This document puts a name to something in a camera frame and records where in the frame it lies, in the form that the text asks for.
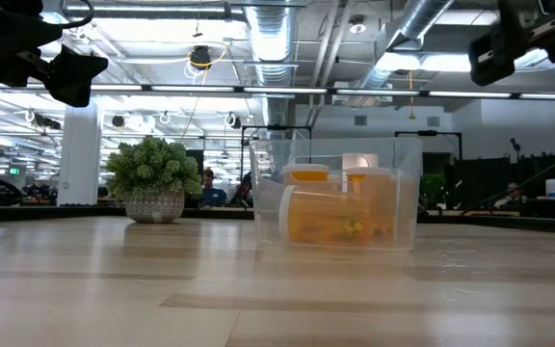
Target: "wooden table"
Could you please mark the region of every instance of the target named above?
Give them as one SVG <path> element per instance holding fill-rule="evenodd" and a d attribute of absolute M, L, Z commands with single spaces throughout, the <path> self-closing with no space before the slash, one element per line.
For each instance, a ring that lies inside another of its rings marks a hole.
<path fill-rule="evenodd" d="M 439 216 L 440 211 L 437 210 L 428 210 L 427 213 L 430 216 Z M 461 216 L 463 210 L 443 210 L 442 216 Z M 517 211 L 468 211 L 465 213 L 465 216 L 482 216 L 482 215 L 490 215 L 490 216 L 513 216 L 519 217 L 519 212 Z"/>
<path fill-rule="evenodd" d="M 0 223 L 0 347 L 555 346 L 555 234 L 266 248 L 253 223 Z"/>

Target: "yellow cable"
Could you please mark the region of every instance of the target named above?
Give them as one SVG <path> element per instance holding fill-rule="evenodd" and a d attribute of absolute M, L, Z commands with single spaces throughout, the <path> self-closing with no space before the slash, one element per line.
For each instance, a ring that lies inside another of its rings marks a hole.
<path fill-rule="evenodd" d="M 410 80 L 410 90 L 412 91 L 412 71 L 409 73 L 409 80 Z M 415 120 L 416 116 L 414 115 L 414 96 L 410 97 L 410 120 Z"/>

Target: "white column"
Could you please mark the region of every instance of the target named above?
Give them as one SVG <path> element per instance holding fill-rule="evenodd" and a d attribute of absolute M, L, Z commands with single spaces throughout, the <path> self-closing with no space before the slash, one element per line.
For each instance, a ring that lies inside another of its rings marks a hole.
<path fill-rule="evenodd" d="M 103 115 L 95 102 L 66 107 L 57 204 L 97 202 Z"/>

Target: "ventilation duct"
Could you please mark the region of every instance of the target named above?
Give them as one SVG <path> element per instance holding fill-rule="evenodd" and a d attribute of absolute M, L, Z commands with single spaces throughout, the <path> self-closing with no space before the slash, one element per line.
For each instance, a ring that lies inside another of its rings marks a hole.
<path fill-rule="evenodd" d="M 246 7 L 250 24 L 250 43 L 255 60 L 267 63 L 290 61 L 295 10 L 276 7 Z M 256 66 L 258 84 L 267 87 L 292 86 L 292 67 Z M 267 125 L 287 125 L 287 98 L 262 99 L 263 119 Z"/>
<path fill-rule="evenodd" d="M 454 0 L 409 0 L 397 26 L 397 32 L 388 36 L 385 41 L 382 53 L 388 47 L 402 44 L 409 40 L 422 40 L 423 36 L 430 30 L 436 20 L 447 10 Z M 381 31 L 381 36 L 386 35 L 387 26 Z M 382 64 L 376 64 L 363 78 L 359 88 L 379 89 L 381 88 L 393 70 L 383 69 Z M 361 102 L 361 97 L 355 97 L 355 104 Z"/>

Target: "person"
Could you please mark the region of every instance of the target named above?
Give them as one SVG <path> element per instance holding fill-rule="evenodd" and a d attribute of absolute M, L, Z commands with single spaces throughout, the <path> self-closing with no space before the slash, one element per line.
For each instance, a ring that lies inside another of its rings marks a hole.
<path fill-rule="evenodd" d="M 526 202 L 526 197 L 521 195 L 521 192 L 517 188 L 517 183 L 511 182 L 507 186 L 507 197 L 498 200 L 493 206 L 495 208 L 502 208 L 503 206 L 515 206 L 521 205 Z"/>
<path fill-rule="evenodd" d="M 213 171 L 205 169 L 202 172 L 202 197 L 205 207 L 224 206 L 226 204 L 226 192 L 222 189 L 213 188 Z"/>

